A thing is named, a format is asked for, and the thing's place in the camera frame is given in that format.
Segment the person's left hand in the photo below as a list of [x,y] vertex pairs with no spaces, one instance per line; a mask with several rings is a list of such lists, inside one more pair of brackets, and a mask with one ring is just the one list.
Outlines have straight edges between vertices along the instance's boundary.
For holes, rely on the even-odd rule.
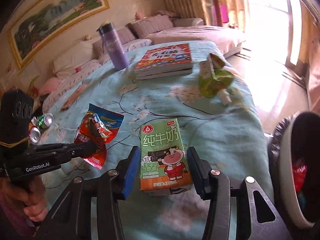
[[43,221],[48,213],[45,191],[46,188],[39,176],[29,183],[29,192],[12,185],[8,178],[1,178],[1,200],[14,213],[28,217],[33,222]]

